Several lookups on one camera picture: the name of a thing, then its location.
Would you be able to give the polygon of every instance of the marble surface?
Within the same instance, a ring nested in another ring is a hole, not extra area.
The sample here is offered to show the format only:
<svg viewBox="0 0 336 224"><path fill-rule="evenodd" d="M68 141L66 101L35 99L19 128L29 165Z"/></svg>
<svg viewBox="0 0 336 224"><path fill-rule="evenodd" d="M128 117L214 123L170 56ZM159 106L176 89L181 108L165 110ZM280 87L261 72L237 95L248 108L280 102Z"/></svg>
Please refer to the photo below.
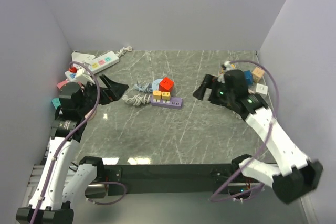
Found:
<svg viewBox="0 0 336 224"><path fill-rule="evenodd" d="M98 56L105 52L88 53ZM206 73L217 75L220 62L237 59L257 61L256 52L126 53L118 64L99 74L128 84L129 96L139 93L133 88L137 81L145 84L168 77L175 82L172 96L182 98L183 107L180 110L150 104L134 107L122 100L98 106L96 116L85 129L76 161L84 156L99 156L105 164L211 164L230 163L245 153L253 155L262 141L244 121L232 111L210 104L209 90L204 101L192 96ZM254 69L245 63L237 67ZM268 151L259 160L274 161Z"/></svg>

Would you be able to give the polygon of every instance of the table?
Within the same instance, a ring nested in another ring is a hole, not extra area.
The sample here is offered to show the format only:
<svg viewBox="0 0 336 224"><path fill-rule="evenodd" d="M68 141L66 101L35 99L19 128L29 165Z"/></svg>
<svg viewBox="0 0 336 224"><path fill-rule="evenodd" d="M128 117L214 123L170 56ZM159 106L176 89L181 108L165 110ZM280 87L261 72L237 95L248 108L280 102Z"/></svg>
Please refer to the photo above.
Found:
<svg viewBox="0 0 336 224"><path fill-rule="evenodd" d="M87 52L99 56L106 52ZM244 121L224 107L195 99L192 94L206 73L217 75L225 60L254 60L255 51L133 51L99 74L130 86L168 77L175 82L172 96L183 99L180 110L134 107L124 101L98 106L83 134L78 162L84 156L102 157L105 164L215 164L230 163L242 154L253 155L261 139ZM242 70L255 66L237 65ZM273 162L265 151L259 160Z"/></svg>

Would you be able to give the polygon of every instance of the wall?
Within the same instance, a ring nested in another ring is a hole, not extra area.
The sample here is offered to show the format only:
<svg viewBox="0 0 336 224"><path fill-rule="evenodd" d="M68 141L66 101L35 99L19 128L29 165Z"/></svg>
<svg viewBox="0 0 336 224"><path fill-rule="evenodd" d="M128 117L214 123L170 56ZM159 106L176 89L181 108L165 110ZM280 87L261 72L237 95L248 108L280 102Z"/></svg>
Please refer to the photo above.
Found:
<svg viewBox="0 0 336 224"><path fill-rule="evenodd" d="M75 50L258 50L285 0L46 0Z"/></svg>
<svg viewBox="0 0 336 224"><path fill-rule="evenodd" d="M310 195L321 224L336 222L335 17L335 0L286 0L260 50L261 63L278 81L280 123L324 165Z"/></svg>
<svg viewBox="0 0 336 224"><path fill-rule="evenodd" d="M48 142L50 102L71 50L44 0L0 4L0 216L14 223Z"/></svg>

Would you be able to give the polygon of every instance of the blue cube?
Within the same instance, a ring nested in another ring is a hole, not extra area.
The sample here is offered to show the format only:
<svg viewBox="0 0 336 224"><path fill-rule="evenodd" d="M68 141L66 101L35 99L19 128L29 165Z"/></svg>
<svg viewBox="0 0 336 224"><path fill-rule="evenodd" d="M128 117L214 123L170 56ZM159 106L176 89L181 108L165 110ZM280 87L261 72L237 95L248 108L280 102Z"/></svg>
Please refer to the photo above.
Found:
<svg viewBox="0 0 336 224"><path fill-rule="evenodd" d="M251 73L250 70L246 70L244 71L244 75L245 75L245 80L247 85L252 85L253 84L253 75Z"/></svg>

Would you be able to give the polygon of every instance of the red block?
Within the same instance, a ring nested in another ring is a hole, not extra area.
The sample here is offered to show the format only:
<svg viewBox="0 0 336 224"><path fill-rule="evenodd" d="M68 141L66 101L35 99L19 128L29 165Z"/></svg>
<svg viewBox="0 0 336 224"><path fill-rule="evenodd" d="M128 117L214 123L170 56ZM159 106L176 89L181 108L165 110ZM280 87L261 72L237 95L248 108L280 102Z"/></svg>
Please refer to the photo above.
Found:
<svg viewBox="0 0 336 224"><path fill-rule="evenodd" d="M174 82L165 77L159 84L159 90L162 92L172 92L174 88Z"/></svg>

